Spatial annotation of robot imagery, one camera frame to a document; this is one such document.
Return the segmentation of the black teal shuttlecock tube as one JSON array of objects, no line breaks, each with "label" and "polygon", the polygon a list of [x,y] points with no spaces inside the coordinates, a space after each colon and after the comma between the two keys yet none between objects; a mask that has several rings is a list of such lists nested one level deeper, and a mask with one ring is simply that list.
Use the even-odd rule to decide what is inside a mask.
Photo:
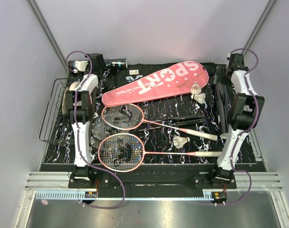
[{"label": "black teal shuttlecock tube", "polygon": [[[68,62],[69,68],[72,69],[72,62],[70,60]],[[105,68],[118,68],[118,69],[126,69],[128,67],[126,58],[115,58],[115,59],[104,59]]]}]

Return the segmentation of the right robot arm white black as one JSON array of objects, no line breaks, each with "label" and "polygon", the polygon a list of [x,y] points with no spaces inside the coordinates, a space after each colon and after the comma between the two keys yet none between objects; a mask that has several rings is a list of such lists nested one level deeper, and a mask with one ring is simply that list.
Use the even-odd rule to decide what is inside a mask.
[{"label": "right robot arm white black", "polygon": [[214,76],[220,138],[225,140],[225,145],[208,182],[218,189],[234,183],[238,153],[249,132],[256,127],[265,103],[265,98],[254,91],[251,69],[245,66],[243,54],[234,50],[227,60],[226,66],[216,68]]}]

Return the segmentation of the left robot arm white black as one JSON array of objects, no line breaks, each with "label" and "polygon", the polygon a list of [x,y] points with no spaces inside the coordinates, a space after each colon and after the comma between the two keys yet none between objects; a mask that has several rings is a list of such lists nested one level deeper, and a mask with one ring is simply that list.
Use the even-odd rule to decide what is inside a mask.
[{"label": "left robot arm white black", "polygon": [[105,67],[102,54],[85,54],[87,61],[68,63],[71,72],[84,72],[79,82],[73,82],[66,88],[63,101],[63,115],[69,120],[74,133],[75,160],[69,176],[71,189],[91,188],[95,186],[90,155],[90,127],[93,121],[96,87]]}]

